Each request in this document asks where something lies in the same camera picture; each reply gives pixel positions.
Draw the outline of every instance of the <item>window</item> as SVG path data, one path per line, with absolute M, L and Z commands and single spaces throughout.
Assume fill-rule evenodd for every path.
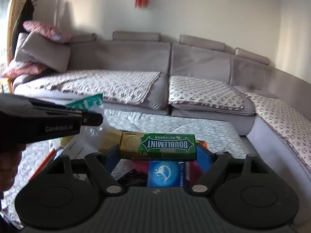
M 0 73 L 7 66 L 7 21 L 10 0 L 0 0 Z

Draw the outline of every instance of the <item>pink pillow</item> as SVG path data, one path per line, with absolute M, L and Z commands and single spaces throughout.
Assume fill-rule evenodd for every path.
M 15 68 L 14 66 L 9 66 L 4 72 L 1 74 L 3 78 L 15 79 L 22 74 L 41 74 L 45 71 L 47 67 L 41 63 L 34 62 L 26 62 L 24 67 Z
M 72 35 L 39 21 L 25 21 L 23 27 L 28 32 L 37 32 L 43 37 L 57 43 L 68 43 L 72 39 Z

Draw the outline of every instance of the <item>dolphin logo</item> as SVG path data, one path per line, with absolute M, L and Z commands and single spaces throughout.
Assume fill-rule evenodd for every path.
M 158 176 L 162 176 L 164 179 L 164 183 L 171 177 L 172 171 L 167 165 L 159 166 L 157 172 L 155 172 Z

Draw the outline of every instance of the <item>blue box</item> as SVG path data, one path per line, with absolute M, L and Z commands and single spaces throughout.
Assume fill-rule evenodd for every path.
M 179 187 L 186 183 L 186 164 L 177 161 L 150 161 L 147 187 Z

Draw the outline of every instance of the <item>wall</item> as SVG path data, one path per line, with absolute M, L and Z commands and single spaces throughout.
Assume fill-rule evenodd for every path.
M 311 0 L 281 0 L 276 67 L 311 83 Z
M 225 42 L 275 61 L 280 0 L 39 0 L 35 19 L 62 29 L 96 32 L 106 39 L 114 30 L 161 32 L 164 40 L 189 34 Z

